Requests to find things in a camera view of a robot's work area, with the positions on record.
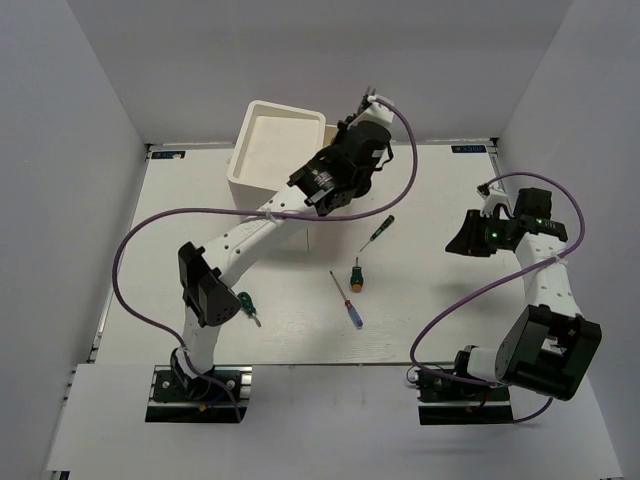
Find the green orange stubby screwdriver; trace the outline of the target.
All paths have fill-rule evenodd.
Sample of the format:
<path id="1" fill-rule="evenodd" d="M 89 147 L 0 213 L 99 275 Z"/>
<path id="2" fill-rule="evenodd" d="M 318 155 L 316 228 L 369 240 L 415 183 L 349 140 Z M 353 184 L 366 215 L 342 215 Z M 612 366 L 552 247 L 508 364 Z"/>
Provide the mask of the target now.
<path id="1" fill-rule="evenodd" d="M 359 264 L 359 258 L 355 258 L 354 266 L 351 269 L 350 276 L 350 288 L 353 292 L 359 293 L 364 286 L 364 275 L 361 265 Z"/>

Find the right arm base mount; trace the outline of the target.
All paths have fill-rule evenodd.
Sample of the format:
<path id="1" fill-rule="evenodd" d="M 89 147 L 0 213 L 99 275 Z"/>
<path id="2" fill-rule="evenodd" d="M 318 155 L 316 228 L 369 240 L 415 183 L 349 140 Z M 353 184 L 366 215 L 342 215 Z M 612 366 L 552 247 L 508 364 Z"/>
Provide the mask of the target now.
<path id="1" fill-rule="evenodd" d="M 514 420 L 507 387 L 451 382 L 417 368 L 409 369 L 406 379 L 417 391 L 422 426 L 501 425 Z"/>

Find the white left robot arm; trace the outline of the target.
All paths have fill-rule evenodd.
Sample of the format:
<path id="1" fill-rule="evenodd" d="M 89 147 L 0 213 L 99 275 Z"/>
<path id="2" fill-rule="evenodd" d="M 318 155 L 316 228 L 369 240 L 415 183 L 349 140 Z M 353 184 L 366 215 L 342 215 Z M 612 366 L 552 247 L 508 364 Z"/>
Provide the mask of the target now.
<path id="1" fill-rule="evenodd" d="M 254 215 L 221 237 L 178 251 L 185 302 L 184 344 L 172 355 L 177 387 L 199 399 L 211 387 L 214 349 L 221 326 L 241 304 L 232 288 L 263 255 L 305 227 L 303 216 L 325 217 L 364 196 L 391 141 L 394 115 L 373 104 L 341 123 L 332 143 L 290 175 L 287 184 Z"/>

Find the blue red long screwdriver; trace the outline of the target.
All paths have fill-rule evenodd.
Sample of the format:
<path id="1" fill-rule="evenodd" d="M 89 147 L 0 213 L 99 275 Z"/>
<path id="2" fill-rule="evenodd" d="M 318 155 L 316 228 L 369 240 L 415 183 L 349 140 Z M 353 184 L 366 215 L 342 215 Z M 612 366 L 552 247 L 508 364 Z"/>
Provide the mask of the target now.
<path id="1" fill-rule="evenodd" d="M 329 274 L 340 294 L 340 296 L 342 297 L 345 309 L 348 313 L 349 318 L 351 319 L 351 322 L 353 323 L 354 327 L 358 330 L 363 328 L 363 320 L 361 318 L 361 316 L 359 315 L 358 311 L 356 310 L 355 306 L 352 304 L 352 302 L 347 298 L 345 292 L 343 291 L 343 289 L 341 288 L 335 274 L 332 271 L 329 271 Z"/>

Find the thin green precision screwdriver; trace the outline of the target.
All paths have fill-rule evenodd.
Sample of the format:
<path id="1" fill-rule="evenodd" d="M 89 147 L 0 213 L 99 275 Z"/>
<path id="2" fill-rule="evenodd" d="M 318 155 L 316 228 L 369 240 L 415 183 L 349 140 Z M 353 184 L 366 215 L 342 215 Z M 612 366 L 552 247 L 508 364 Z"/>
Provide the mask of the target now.
<path id="1" fill-rule="evenodd" d="M 393 215 L 389 215 L 381 225 L 370 235 L 367 242 L 362 246 L 360 252 L 362 252 L 369 244 L 374 242 L 382 233 L 387 230 L 393 223 L 395 222 L 395 217 Z"/>

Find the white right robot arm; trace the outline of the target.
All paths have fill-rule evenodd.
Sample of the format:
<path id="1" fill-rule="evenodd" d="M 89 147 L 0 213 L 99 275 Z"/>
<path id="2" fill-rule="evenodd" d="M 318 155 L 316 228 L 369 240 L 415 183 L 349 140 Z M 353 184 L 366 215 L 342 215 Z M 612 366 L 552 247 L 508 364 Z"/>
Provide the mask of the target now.
<path id="1" fill-rule="evenodd" d="M 523 277 L 525 307 L 496 349 L 474 345 L 462 350 L 462 367 L 451 374 L 453 390 L 472 399 L 488 383 L 513 385 L 562 401 L 576 393 L 602 339 L 598 324 L 584 318 L 560 255 L 567 247 L 565 226 L 552 219 L 547 190 L 520 190 L 513 213 L 500 216 L 503 191 L 481 186 L 484 205 L 467 212 L 459 233 L 445 250 L 489 257 L 515 254 Z"/>

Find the white drawer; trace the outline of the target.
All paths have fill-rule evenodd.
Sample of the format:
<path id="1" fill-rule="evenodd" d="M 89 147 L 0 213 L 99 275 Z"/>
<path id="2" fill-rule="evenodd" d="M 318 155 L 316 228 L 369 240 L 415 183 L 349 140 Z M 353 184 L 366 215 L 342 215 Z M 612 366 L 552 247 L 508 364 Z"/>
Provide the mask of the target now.
<path id="1" fill-rule="evenodd" d="M 326 125 L 324 129 L 323 147 L 331 145 L 338 134 L 338 127 L 336 125 Z"/>

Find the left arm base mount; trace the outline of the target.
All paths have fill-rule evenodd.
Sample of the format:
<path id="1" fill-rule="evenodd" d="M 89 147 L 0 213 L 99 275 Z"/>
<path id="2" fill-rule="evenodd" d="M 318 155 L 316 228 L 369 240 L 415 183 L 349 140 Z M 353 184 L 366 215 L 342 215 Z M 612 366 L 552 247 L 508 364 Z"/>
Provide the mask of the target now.
<path id="1" fill-rule="evenodd" d="M 240 413 L 246 414 L 252 386 L 251 366 L 221 366 L 211 374 L 226 384 Z M 169 366 L 156 366 L 147 401 L 146 423 L 236 424 L 235 407 L 224 390 L 202 379 L 190 393 Z"/>

